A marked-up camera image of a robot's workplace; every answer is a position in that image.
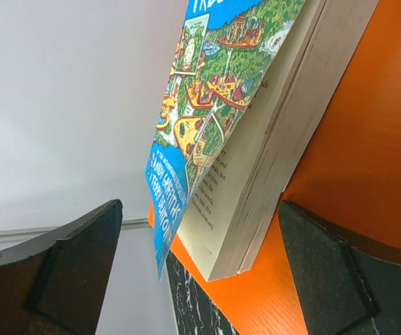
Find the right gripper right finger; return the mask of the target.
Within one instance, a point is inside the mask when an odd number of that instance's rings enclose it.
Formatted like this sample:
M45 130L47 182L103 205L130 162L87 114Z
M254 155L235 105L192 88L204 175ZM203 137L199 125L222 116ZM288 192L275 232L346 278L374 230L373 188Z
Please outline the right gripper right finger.
M278 221L308 334L401 334L401 249L289 200Z

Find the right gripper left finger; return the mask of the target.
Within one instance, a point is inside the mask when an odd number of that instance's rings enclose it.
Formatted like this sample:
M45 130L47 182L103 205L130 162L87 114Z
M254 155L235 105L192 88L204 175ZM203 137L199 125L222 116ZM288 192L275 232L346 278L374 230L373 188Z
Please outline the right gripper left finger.
M0 334L95 334L121 226L110 200L0 250Z

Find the blue 26-Storey Treehouse book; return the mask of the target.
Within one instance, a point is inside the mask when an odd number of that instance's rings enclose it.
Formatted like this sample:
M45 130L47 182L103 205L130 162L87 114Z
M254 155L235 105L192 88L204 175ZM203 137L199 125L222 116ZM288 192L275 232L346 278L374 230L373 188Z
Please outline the blue 26-Storey Treehouse book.
M376 1L190 1L145 176L156 265L251 269Z

